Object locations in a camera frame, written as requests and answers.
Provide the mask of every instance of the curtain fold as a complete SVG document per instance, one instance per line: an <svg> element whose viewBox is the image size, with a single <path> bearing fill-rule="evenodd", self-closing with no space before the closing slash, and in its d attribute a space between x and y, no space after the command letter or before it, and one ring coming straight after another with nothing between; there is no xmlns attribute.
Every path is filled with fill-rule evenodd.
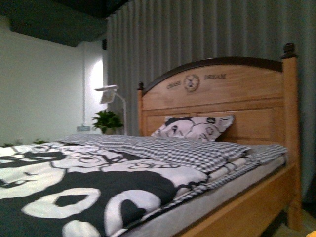
<svg viewBox="0 0 316 237"><path fill-rule="evenodd" d="M299 55L303 196L316 166L315 0L131 0L108 19L108 80L127 99L129 135L138 135L137 87L204 58ZM122 114L119 100L110 108Z"/></svg>

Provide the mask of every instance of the wooden headboard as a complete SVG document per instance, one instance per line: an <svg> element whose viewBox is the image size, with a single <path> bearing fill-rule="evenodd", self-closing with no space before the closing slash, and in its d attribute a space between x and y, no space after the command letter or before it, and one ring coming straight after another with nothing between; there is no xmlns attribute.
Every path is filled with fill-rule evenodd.
<svg viewBox="0 0 316 237"><path fill-rule="evenodd" d="M299 229L300 139L298 79L294 44L284 47L282 62L223 57L175 68L146 88L140 82L140 135L150 136L165 116L235 115L233 125L219 140L240 144L278 143L288 148L295 169L295 199L289 225Z"/></svg>

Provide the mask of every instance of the black and white duvet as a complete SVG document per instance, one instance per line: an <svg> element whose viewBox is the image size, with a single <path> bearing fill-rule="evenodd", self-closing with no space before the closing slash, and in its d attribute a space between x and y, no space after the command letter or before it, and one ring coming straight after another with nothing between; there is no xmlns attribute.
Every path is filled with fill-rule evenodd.
<svg viewBox="0 0 316 237"><path fill-rule="evenodd" d="M0 236L119 236L286 151L250 149L119 135L0 148Z"/></svg>

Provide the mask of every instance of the wooden bed frame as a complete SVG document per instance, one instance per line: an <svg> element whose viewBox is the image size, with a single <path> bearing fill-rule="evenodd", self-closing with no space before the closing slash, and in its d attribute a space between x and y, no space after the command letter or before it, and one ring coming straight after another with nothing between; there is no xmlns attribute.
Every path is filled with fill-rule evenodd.
<svg viewBox="0 0 316 237"><path fill-rule="evenodd" d="M140 82L140 135L150 136L164 123L165 116L233 114L234 124L222 134L221 141L278 143L288 148L286 167L213 210L177 237L259 236L283 209L288 213L288 226L301 228L297 87L292 43L284 47L282 62L247 57L205 59L175 68L145 89Z"/></svg>

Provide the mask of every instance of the pillow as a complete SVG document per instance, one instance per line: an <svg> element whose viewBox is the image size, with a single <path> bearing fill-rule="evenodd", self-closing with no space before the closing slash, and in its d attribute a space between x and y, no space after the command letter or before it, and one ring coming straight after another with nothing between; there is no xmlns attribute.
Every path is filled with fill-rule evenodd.
<svg viewBox="0 0 316 237"><path fill-rule="evenodd" d="M196 141L215 141L230 125L235 117L165 117L165 123L152 137L180 137Z"/></svg>

